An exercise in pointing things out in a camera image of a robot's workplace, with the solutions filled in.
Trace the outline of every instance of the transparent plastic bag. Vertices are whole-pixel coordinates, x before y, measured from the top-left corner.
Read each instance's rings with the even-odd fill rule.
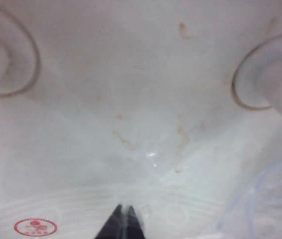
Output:
[[[282,239],[282,161],[264,170],[216,226],[224,238]]]

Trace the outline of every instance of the dirt mark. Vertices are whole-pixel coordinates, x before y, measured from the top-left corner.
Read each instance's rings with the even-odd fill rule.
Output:
[[[200,125],[200,130],[202,131],[202,132],[205,132],[206,131],[206,127],[205,127],[205,122],[203,121],[202,123],[201,123],[201,125]]]
[[[195,36],[190,36],[187,34],[187,30],[186,30],[186,26],[183,22],[181,22],[179,24],[179,33],[180,33],[180,36],[183,38],[183,39],[186,39],[186,40],[189,40],[189,39],[194,39]]]
[[[232,82],[234,71],[230,70],[225,74],[224,79],[222,80],[223,85],[228,86]]]
[[[176,153],[176,154],[177,154],[177,155],[180,155],[180,154],[184,151],[185,147],[189,144],[189,142],[190,142],[190,137],[189,137],[189,135],[184,131],[183,126],[179,126],[179,127],[177,128],[177,133],[178,133],[180,136],[183,137],[183,139],[182,139],[180,145],[177,147],[177,153]]]
[[[127,141],[126,139],[124,139],[124,138],[119,134],[118,131],[113,130],[112,133],[113,133],[116,137],[118,137],[118,139],[120,139],[121,143],[123,144],[123,146],[124,146],[126,149],[128,149],[128,150],[130,150],[130,151],[135,150],[135,147],[134,147],[129,141]]]
[[[175,173],[181,173],[182,171],[183,171],[182,168],[175,168],[175,169],[174,169],[174,172],[175,172]]]
[[[134,159],[129,157],[129,158],[126,158],[126,161],[127,162],[134,162]]]
[[[278,21],[279,20],[278,20],[277,17],[273,17],[270,20],[270,22],[268,24],[268,27],[267,27],[267,30],[265,31],[265,38],[267,38],[271,34],[271,32],[273,31],[274,27],[277,25]]]
[[[185,187],[183,185],[170,185],[169,188],[172,190],[180,190],[184,189]]]
[[[177,115],[177,118],[178,118],[179,120],[183,120],[184,115],[183,115],[183,114],[178,114],[178,115]]]

